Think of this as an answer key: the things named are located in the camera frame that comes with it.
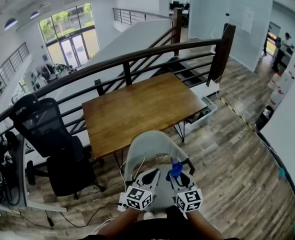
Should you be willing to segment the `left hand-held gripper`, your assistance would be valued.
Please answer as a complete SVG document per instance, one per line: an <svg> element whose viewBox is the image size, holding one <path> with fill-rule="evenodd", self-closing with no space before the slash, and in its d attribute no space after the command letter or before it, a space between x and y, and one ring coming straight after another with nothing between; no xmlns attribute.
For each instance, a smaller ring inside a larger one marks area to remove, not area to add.
<svg viewBox="0 0 295 240"><path fill-rule="evenodd" d="M125 193L125 204L128 208L148 211L156 198L156 187L161 172L158 168L142 172L136 179L136 185L128 187Z"/></svg>

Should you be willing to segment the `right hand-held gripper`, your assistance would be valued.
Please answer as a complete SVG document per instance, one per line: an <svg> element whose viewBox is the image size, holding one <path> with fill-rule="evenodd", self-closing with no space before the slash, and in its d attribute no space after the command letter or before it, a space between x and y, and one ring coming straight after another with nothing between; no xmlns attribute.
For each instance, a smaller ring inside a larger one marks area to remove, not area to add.
<svg viewBox="0 0 295 240"><path fill-rule="evenodd" d="M172 175L169 176L170 184L175 193L177 193L175 198L176 206L183 212L189 213L192 211L199 210L203 203L203 195L200 188L193 187L195 185L194 178L186 172L182 172L182 184L186 188L192 188L191 190L181 192L182 187L179 185L177 179Z"/></svg>

